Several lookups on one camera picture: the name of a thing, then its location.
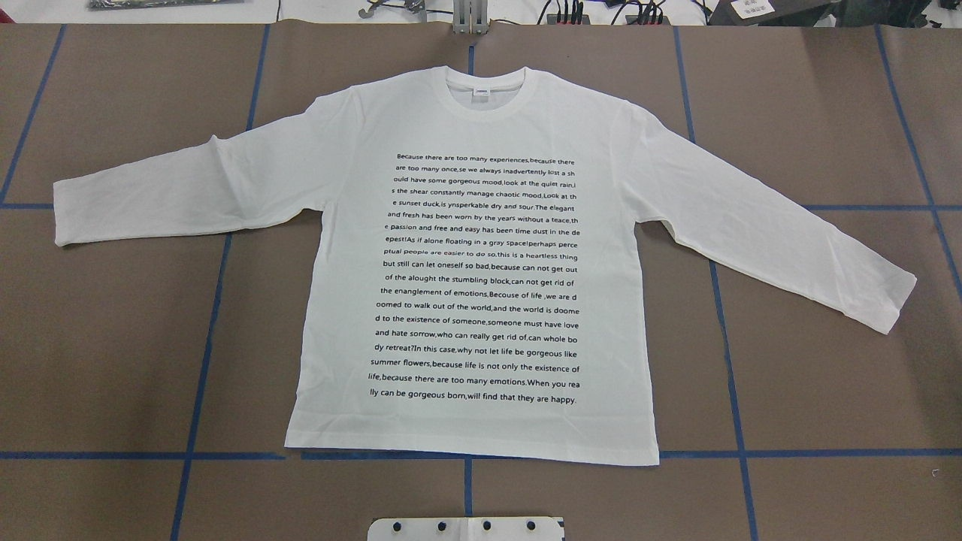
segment crew neckline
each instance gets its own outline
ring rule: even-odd
[[[536,71],[530,67],[497,75],[495,77],[475,77],[460,71],[451,69],[446,65],[434,68],[433,80],[434,90],[442,104],[454,115],[469,120],[494,120],[510,115],[517,111],[531,99],[531,95],[537,86]],[[504,89],[518,87],[518,93],[508,103],[488,110],[471,109],[459,103],[451,94],[449,85],[463,86],[467,88],[488,88]]]

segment shirt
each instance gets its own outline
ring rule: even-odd
[[[916,281],[641,107],[530,68],[409,72],[54,185],[58,245],[303,209],[323,229],[294,448],[657,464],[636,222],[882,333]]]

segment t-shirt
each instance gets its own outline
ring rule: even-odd
[[[882,333],[916,281],[641,107],[530,68],[351,87],[58,182],[54,209],[57,245],[323,212],[292,448],[657,464],[636,222]]]

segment brown table surface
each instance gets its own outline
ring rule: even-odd
[[[0,25],[0,538],[962,539],[962,33]],[[51,184],[448,64],[634,101],[919,283],[889,336],[637,227],[662,465],[285,450],[320,232],[53,244]]]

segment sleeve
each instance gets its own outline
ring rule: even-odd
[[[340,192],[361,126],[353,89],[301,115],[54,183],[56,244],[268,227]]]
[[[677,243],[888,334],[914,275],[641,108],[631,118],[616,181],[637,221],[660,220]]]

